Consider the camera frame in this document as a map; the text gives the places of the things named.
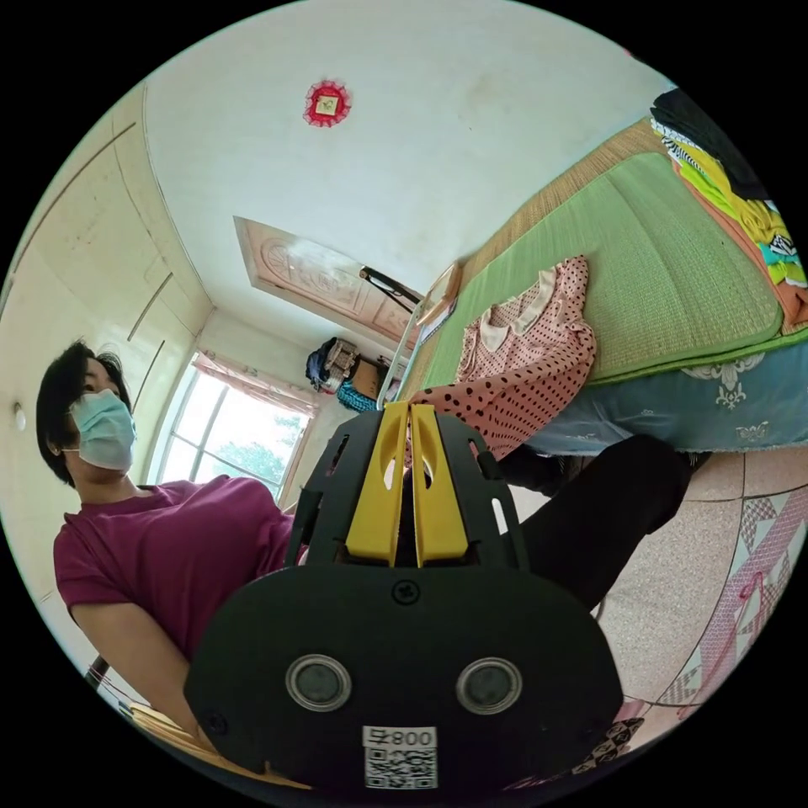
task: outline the face mask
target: face mask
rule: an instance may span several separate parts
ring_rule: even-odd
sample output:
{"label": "face mask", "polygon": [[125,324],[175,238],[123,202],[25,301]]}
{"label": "face mask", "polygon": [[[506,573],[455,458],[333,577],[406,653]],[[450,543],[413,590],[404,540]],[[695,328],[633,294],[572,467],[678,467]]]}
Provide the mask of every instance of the face mask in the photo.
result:
{"label": "face mask", "polygon": [[135,446],[135,422],[126,404],[111,390],[85,393],[70,408],[76,422],[78,456],[99,469],[128,471]]}

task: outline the box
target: box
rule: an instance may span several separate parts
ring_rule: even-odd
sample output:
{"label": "box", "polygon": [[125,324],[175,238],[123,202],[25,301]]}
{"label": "box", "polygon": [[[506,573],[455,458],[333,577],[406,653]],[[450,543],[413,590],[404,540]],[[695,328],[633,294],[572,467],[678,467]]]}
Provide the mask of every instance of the box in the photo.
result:
{"label": "box", "polygon": [[357,359],[351,384],[362,396],[375,401],[379,397],[379,369],[366,359]]}

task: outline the green mat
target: green mat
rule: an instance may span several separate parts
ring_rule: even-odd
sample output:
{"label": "green mat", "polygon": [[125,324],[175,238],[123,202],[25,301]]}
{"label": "green mat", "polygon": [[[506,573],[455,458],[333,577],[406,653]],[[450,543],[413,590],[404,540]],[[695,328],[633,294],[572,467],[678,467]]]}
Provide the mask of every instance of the green mat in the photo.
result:
{"label": "green mat", "polygon": [[576,255],[589,264],[584,316],[598,340],[589,383],[717,364],[808,337],[779,336],[783,312],[760,270],[666,157],[638,154],[548,214],[468,284],[433,337],[423,386],[455,380],[465,326]]}

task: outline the pink polka dot clothing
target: pink polka dot clothing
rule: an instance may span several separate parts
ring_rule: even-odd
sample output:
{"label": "pink polka dot clothing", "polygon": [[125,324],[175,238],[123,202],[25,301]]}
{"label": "pink polka dot clothing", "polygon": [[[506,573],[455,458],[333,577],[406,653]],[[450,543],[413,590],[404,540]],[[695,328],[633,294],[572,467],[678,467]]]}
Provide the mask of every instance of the pink polka dot clothing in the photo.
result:
{"label": "pink polka dot clothing", "polygon": [[549,423],[587,380],[595,337],[583,319],[589,267],[568,258],[465,329],[453,385],[416,394],[474,427],[500,460]]}

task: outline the wooden door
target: wooden door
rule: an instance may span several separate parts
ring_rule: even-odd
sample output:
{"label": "wooden door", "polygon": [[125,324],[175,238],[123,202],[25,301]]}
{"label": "wooden door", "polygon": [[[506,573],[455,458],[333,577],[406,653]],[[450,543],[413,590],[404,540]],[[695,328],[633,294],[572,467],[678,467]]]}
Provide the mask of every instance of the wooden door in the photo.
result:
{"label": "wooden door", "polygon": [[[361,263],[256,221],[237,220],[237,232],[253,286],[269,294],[279,291],[292,302],[297,298],[297,305],[338,325],[347,319],[357,333],[401,341],[409,314],[359,277]],[[413,329],[407,340],[410,349],[416,339]]]}

